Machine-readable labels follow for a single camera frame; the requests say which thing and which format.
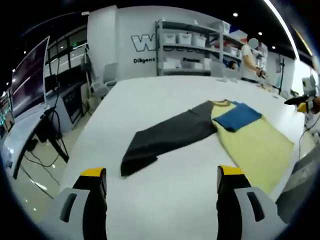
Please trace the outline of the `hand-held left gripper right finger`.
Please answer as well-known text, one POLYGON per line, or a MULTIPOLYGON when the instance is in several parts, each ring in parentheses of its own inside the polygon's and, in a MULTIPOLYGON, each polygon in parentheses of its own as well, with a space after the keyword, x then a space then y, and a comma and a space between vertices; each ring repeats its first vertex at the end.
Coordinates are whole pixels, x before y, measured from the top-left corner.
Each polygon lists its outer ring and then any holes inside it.
POLYGON ((216 209, 218 240, 274 240, 280 234, 277 205, 240 168, 218 166, 216 209))

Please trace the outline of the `person's right hand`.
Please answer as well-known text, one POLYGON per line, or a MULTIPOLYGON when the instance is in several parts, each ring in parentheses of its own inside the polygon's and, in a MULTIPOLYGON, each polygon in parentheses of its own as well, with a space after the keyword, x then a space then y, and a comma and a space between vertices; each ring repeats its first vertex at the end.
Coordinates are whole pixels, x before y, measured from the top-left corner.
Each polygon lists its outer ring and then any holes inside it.
POLYGON ((319 113, 320 112, 320 96, 316 96, 312 102, 313 102, 313 107, 311 111, 314 114, 319 113))

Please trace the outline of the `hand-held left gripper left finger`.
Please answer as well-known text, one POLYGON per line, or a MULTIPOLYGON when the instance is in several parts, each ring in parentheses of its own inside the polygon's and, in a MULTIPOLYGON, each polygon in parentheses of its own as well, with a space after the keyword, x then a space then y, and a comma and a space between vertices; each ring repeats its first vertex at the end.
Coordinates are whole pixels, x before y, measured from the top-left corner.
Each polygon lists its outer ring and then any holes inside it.
POLYGON ((62 190, 48 212, 53 240, 106 240, 107 170, 83 171, 72 187, 62 190))

